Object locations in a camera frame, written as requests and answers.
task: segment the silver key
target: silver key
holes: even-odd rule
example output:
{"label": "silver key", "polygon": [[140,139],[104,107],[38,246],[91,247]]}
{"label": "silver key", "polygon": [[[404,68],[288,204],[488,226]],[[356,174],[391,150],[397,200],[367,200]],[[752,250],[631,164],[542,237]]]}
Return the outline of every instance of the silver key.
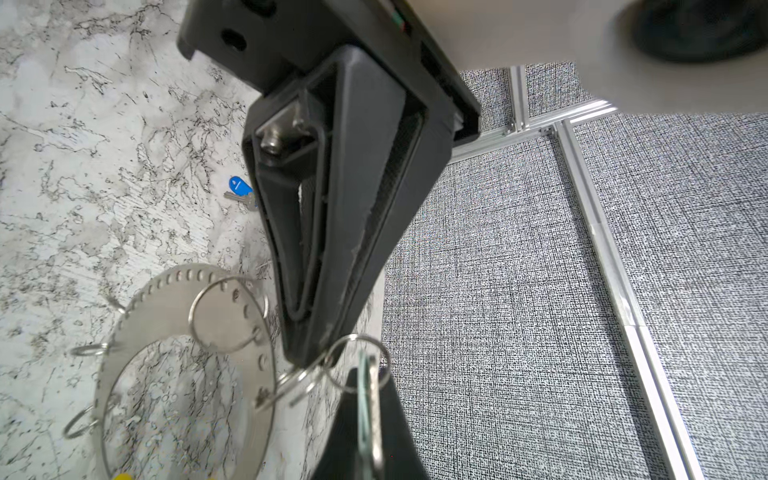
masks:
{"label": "silver key", "polygon": [[259,207],[256,206],[256,195],[253,192],[243,196],[235,195],[232,192],[224,192],[224,198],[244,204],[248,211],[255,212],[259,210]]}
{"label": "silver key", "polygon": [[379,404],[379,363],[360,350],[357,366],[357,449],[360,478],[384,478],[381,406]]}

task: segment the aluminum frame strip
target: aluminum frame strip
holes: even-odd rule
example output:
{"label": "aluminum frame strip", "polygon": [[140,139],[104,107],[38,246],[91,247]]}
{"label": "aluminum frame strip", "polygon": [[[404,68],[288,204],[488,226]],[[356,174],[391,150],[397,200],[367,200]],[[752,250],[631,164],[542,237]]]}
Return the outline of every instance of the aluminum frame strip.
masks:
{"label": "aluminum frame strip", "polygon": [[525,66],[516,65],[508,69],[509,97],[512,99],[512,126],[515,131],[523,131],[530,124],[528,111],[528,82],[525,79]]}
{"label": "aluminum frame strip", "polygon": [[554,131],[565,156],[614,312],[621,324],[635,371],[640,377],[654,429],[664,451],[668,473],[676,480],[704,480],[693,443],[607,224],[573,124],[565,118],[554,124]]}
{"label": "aluminum frame strip", "polygon": [[[525,102],[526,104],[528,102],[527,95],[525,95]],[[513,97],[513,105],[517,104],[518,100]],[[448,165],[487,154],[499,148],[543,137],[552,132],[555,122],[564,119],[569,119],[574,125],[580,125],[586,121],[607,117],[616,111],[616,107],[605,100],[591,100],[530,118],[528,126],[519,131],[512,131],[510,127],[484,131],[477,140],[455,147]]]}

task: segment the metal key ring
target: metal key ring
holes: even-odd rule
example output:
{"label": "metal key ring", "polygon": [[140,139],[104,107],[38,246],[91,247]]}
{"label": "metal key ring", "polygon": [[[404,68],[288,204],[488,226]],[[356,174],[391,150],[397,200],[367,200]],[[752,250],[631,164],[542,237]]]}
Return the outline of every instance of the metal key ring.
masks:
{"label": "metal key ring", "polygon": [[292,372],[282,374],[277,380],[275,393],[255,402],[254,407],[256,408],[256,411],[259,412],[265,408],[273,406],[278,400],[291,393],[291,391],[293,391],[299,384],[312,376],[313,381],[311,387],[306,391],[301,392],[290,403],[290,406],[296,405],[298,401],[309,394],[318,385],[319,382],[317,382],[316,379],[320,377],[323,372],[321,370],[320,372],[315,373],[315,370],[316,367],[319,366],[321,359],[322,357],[318,357],[305,369],[294,369]]}
{"label": "metal key ring", "polygon": [[93,404],[90,404],[86,408],[82,409],[80,412],[78,412],[77,415],[72,417],[72,420],[69,421],[69,423],[64,427],[64,438],[65,439],[76,439],[79,436],[83,436],[85,433],[88,433],[88,430],[90,430],[92,427],[95,427],[98,425],[99,420],[96,419],[93,422],[87,424],[85,427],[75,430],[74,432],[70,432],[72,430],[72,427],[74,427],[74,424],[77,423],[81,418],[85,416],[86,413],[90,412],[94,409]]}
{"label": "metal key ring", "polygon": [[[260,336],[261,336],[261,329],[258,326],[255,326],[253,328],[253,333],[251,334],[251,336],[247,337],[245,340],[243,340],[242,342],[236,344],[235,346],[233,346],[233,347],[231,347],[229,349],[221,349],[221,348],[218,348],[218,346],[216,346],[216,348],[214,348],[214,346],[212,346],[211,344],[204,343],[203,340],[200,339],[200,337],[197,335],[197,329],[195,328],[195,325],[194,325],[194,314],[195,314],[195,310],[197,310],[197,304],[200,302],[200,299],[203,298],[203,295],[205,295],[206,293],[210,292],[210,290],[212,288],[214,288],[216,285],[220,285],[220,284],[222,284],[224,282],[227,282],[228,280],[239,280],[239,281],[243,282],[243,288],[245,289],[246,292],[248,292],[248,295],[250,295],[251,299],[253,300],[253,303],[258,307],[259,310],[262,310],[262,307],[256,301],[256,297],[253,295],[253,292],[251,292],[250,289],[248,288],[248,286],[245,285],[246,282],[255,283],[254,280],[248,278],[247,276],[241,276],[241,275],[225,276],[222,279],[218,279],[215,282],[209,283],[208,286],[203,288],[200,291],[200,293],[198,293],[197,296],[194,297],[192,305],[190,306],[190,314],[189,314],[189,317],[187,319],[187,321],[189,322],[189,325],[190,325],[190,334],[192,335],[192,338],[194,339],[195,342],[197,342],[198,345],[200,345],[200,347],[203,350],[205,350],[206,352],[209,352],[209,353],[235,353],[237,350],[245,348],[249,343],[258,340],[260,338]],[[266,295],[265,295],[264,296],[264,303],[265,303],[264,304],[264,309],[268,309],[269,308],[269,304],[267,302],[268,302],[268,300],[267,300]],[[260,311],[260,315],[261,315],[262,319],[266,320],[266,312],[265,311]]]}
{"label": "metal key ring", "polygon": [[76,346],[69,351],[72,356],[97,356],[104,355],[109,348],[109,343],[90,343],[88,345]]}
{"label": "metal key ring", "polygon": [[321,364],[323,367],[323,371],[325,372],[328,379],[331,381],[331,383],[338,389],[344,391],[344,393],[352,393],[357,394],[357,388],[345,386],[341,383],[339,383],[336,379],[333,378],[333,375],[331,375],[330,372],[330,363],[331,359],[333,358],[333,353],[338,349],[341,345],[344,345],[346,343],[361,341],[365,343],[370,343],[371,345],[379,347],[379,350],[384,354],[384,357],[386,358],[386,368],[384,372],[384,376],[382,377],[381,381],[379,382],[379,390],[382,389],[384,385],[389,381],[389,378],[392,376],[392,357],[389,356],[389,350],[384,346],[383,343],[381,343],[379,340],[373,338],[372,336],[367,335],[360,335],[359,333],[350,333],[349,335],[345,335],[334,342],[333,345],[328,349],[328,353],[326,354],[325,358],[323,359],[323,363]]}
{"label": "metal key ring", "polygon": [[123,315],[125,313],[125,307],[122,303],[118,302],[118,299],[114,298],[113,296],[106,296],[104,297],[105,300],[107,300],[107,303],[109,306],[111,306],[113,309],[117,310],[118,313]]}

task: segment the marble countertop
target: marble countertop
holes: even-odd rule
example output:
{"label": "marble countertop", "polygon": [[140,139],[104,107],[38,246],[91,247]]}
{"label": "marble countertop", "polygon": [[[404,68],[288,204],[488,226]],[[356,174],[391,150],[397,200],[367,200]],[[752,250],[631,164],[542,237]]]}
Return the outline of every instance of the marble countertop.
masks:
{"label": "marble countertop", "polygon": [[[118,314],[104,296],[127,303],[153,276],[189,262],[271,285],[258,214],[223,198],[231,176],[245,177],[240,135],[258,94],[203,55],[187,62],[178,53],[185,6],[0,4],[2,478],[93,475],[88,437],[61,431],[93,400],[98,360],[68,350],[107,339]],[[380,334],[382,299],[379,278],[358,331]],[[280,332],[272,338],[280,357]],[[197,358],[194,349],[163,345],[148,355],[176,356],[189,378],[207,374],[207,360],[184,361]],[[145,366],[134,383],[151,380]],[[325,386],[281,405],[259,478],[308,478],[337,401]]]}

